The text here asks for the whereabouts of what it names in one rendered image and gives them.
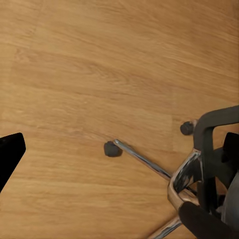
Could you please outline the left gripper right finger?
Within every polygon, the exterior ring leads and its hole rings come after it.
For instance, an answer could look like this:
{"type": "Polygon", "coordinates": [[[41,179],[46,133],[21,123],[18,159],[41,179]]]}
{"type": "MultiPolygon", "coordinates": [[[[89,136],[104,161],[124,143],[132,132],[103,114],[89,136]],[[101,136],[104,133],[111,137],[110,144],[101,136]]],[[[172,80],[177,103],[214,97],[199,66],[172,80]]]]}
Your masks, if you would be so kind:
{"type": "Polygon", "coordinates": [[[228,132],[223,150],[239,173],[239,134],[228,132]]]}

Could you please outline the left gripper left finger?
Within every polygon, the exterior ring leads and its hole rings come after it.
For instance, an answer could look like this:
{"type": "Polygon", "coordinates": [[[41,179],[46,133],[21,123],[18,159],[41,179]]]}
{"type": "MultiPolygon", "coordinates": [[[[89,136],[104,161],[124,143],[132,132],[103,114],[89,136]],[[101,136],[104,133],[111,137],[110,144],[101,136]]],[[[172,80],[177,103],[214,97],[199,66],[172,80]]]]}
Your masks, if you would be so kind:
{"type": "Polygon", "coordinates": [[[0,138],[0,192],[26,152],[21,132],[0,138]]]}

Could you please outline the swivel chair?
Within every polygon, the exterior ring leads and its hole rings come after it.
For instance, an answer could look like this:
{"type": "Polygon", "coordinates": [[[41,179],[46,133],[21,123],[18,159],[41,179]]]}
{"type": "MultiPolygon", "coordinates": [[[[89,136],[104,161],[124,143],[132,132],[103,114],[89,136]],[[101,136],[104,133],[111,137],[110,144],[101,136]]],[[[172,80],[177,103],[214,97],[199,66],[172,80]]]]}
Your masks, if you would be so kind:
{"type": "Polygon", "coordinates": [[[193,134],[194,147],[173,175],[119,139],[104,144],[106,156],[117,156],[120,148],[169,181],[167,198],[179,214],[147,239],[163,239],[182,224],[198,239],[239,239],[239,173],[223,147],[213,146],[214,128],[235,123],[239,105],[181,125],[184,135],[193,134]],[[217,194],[215,177],[224,184],[225,195],[217,194]]]}

